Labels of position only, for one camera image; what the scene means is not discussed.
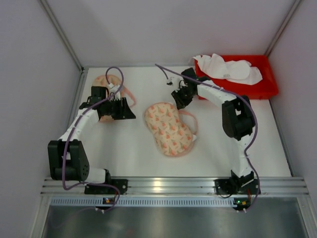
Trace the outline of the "floral mesh laundry bag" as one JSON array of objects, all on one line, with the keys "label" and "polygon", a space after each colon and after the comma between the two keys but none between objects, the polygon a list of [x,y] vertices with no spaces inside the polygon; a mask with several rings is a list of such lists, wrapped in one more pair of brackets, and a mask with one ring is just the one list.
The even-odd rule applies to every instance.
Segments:
[{"label": "floral mesh laundry bag", "polygon": [[181,157],[194,147],[192,135],[197,135],[198,122],[188,111],[174,104],[159,102],[144,112],[144,121],[160,152],[168,157]]}]

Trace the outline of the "white bra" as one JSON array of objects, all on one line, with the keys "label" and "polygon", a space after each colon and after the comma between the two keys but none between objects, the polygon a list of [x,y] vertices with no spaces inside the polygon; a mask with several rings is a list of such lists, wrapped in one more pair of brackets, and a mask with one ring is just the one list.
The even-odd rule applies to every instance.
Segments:
[{"label": "white bra", "polygon": [[192,142],[197,140],[197,136],[195,134],[192,135]]}]

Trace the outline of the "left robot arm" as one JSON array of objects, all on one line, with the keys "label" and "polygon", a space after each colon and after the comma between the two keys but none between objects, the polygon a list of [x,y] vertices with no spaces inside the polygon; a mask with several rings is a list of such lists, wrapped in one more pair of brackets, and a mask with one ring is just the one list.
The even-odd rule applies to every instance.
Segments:
[{"label": "left robot arm", "polygon": [[110,89],[91,87],[91,95],[83,102],[71,126],[58,139],[48,144],[50,175],[53,180],[80,183],[108,183],[106,169],[93,168],[84,149],[83,141],[95,124],[104,117],[112,120],[135,119],[126,97],[121,96],[120,86]]}]

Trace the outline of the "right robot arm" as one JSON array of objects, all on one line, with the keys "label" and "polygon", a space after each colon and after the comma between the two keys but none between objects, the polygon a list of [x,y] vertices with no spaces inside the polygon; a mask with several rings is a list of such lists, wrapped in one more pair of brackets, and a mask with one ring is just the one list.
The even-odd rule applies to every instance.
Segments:
[{"label": "right robot arm", "polygon": [[193,68],[174,74],[182,77],[178,80],[170,79],[169,82],[178,85],[171,95],[179,110],[187,107],[195,96],[202,97],[221,108],[223,131],[233,142],[230,179],[238,187],[251,183],[255,179],[255,171],[250,165],[247,150],[254,143],[258,123],[249,98],[227,91],[205,76],[198,77]]}]

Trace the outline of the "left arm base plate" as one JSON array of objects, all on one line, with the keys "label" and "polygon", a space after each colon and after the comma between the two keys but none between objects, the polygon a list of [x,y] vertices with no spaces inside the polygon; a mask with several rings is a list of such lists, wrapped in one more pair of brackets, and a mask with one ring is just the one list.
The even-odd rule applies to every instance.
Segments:
[{"label": "left arm base plate", "polygon": [[111,179],[110,183],[89,183],[85,186],[87,195],[118,195],[124,194],[128,189],[127,179]]}]

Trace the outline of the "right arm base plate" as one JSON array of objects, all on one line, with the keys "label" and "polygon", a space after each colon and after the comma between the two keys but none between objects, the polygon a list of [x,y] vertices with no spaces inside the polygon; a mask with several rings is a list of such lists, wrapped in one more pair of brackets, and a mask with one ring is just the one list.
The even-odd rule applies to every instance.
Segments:
[{"label": "right arm base plate", "polygon": [[254,179],[246,184],[232,178],[216,179],[214,181],[215,192],[221,196],[227,195],[256,195],[258,192],[258,180]]}]

